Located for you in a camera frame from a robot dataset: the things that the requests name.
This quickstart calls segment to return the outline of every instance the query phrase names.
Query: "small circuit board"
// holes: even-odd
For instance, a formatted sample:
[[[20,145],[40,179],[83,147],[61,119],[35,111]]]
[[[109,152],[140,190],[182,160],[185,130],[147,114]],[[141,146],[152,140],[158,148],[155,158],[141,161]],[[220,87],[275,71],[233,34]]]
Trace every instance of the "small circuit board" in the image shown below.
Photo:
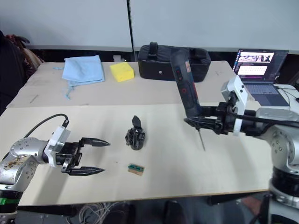
[[[136,164],[130,164],[128,166],[128,171],[133,173],[133,174],[137,174],[139,176],[142,176],[143,172],[144,172],[144,167],[142,166],[138,166]]]

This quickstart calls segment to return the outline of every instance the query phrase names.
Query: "laptop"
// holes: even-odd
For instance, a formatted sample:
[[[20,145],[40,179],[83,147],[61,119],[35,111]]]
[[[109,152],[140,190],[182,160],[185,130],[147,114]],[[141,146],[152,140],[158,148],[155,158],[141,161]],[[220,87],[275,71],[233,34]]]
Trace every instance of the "laptop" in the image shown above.
[[[274,81],[287,50],[239,49],[233,70],[261,106],[289,106]]]

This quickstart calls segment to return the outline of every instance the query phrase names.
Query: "blue cloth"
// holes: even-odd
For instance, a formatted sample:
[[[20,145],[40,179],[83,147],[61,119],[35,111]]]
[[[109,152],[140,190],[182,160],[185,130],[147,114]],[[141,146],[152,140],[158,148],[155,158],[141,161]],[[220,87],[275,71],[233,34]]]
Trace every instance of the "blue cloth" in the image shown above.
[[[85,85],[105,81],[100,57],[65,58],[62,78],[68,80],[69,86]]]

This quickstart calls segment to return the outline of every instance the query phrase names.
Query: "small white object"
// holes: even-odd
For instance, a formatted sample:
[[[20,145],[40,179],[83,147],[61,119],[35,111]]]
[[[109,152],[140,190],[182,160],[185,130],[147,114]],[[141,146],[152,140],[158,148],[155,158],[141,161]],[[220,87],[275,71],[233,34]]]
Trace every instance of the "small white object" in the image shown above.
[[[244,88],[244,84],[241,81],[239,76],[235,76],[231,78],[228,82],[226,82],[222,88],[221,88],[221,93],[223,97],[225,98],[226,101],[229,99],[229,94],[231,92],[234,92],[237,97],[238,101],[235,104],[235,111],[239,115],[243,115],[245,112],[246,108],[246,102],[247,102],[247,97],[248,93],[246,92]],[[241,125],[242,125],[242,119],[236,119],[235,120],[235,125],[234,125],[234,132],[233,135],[237,136],[240,133],[241,130]]]
[[[121,56],[120,55],[113,55],[114,62],[121,62]]]
[[[49,140],[44,152],[49,159],[49,165],[56,167],[56,153],[64,146],[67,138],[70,135],[70,131],[65,127],[59,126],[53,133],[52,138]]]

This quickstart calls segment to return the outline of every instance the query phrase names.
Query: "drill bit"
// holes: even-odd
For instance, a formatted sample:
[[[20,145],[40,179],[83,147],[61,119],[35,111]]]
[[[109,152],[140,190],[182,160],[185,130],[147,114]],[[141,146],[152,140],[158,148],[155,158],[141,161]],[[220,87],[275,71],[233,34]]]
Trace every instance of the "drill bit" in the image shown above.
[[[204,141],[202,140],[202,136],[201,136],[201,133],[200,133],[200,129],[198,129],[198,133],[199,133],[199,137],[200,137],[200,141],[201,141],[202,147],[204,148],[204,151],[206,151],[206,147],[205,147],[205,145],[204,145]]]

